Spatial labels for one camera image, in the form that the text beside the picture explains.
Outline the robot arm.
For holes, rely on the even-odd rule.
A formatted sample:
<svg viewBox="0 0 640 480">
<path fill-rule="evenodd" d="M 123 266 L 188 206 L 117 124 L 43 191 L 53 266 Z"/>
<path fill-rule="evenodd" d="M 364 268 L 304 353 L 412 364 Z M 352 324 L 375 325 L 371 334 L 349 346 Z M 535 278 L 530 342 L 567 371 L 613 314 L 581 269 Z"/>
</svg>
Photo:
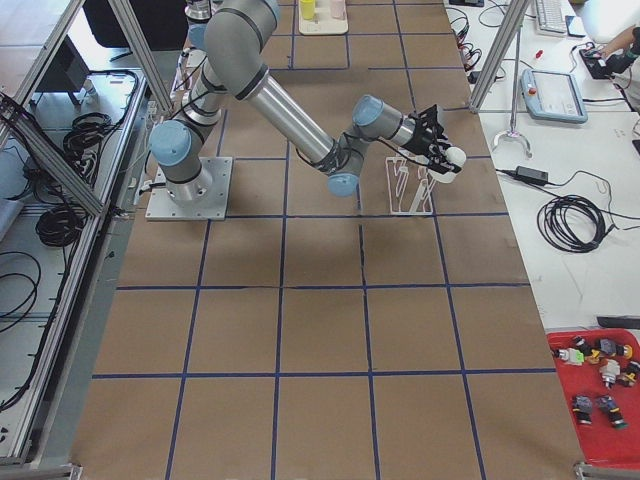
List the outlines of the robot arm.
<svg viewBox="0 0 640 480">
<path fill-rule="evenodd" d="M 218 0 L 186 0 L 185 16 L 190 23 L 207 23 L 218 8 Z"/>
<path fill-rule="evenodd" d="M 369 145 L 390 141 L 415 154 L 421 166 L 442 183 L 461 171 L 465 153 L 451 145 L 437 106 L 405 115 L 383 100 L 363 96 L 352 124 L 339 138 L 327 134 L 271 76 L 261 53 L 275 31 L 280 8 L 275 1 L 190 1 L 186 12 L 205 52 L 203 68 L 176 116 L 156 126 L 150 148 L 165 176 L 168 197 L 187 205 L 205 198 L 214 177 L 199 157 L 221 118 L 223 99 L 246 101 L 286 137 L 311 167 L 325 174 L 336 196 L 355 193 Z"/>
</svg>

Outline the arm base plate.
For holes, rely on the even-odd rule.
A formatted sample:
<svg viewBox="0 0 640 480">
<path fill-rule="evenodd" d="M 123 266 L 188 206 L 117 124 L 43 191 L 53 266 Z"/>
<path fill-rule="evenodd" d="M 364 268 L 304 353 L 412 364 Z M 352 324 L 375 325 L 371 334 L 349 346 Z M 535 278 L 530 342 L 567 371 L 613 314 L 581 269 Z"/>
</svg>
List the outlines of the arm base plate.
<svg viewBox="0 0 640 480">
<path fill-rule="evenodd" d="M 201 157 L 201 172 L 194 180 L 176 184 L 158 167 L 146 209 L 150 221 L 224 221 L 232 177 L 232 157 Z"/>
</svg>

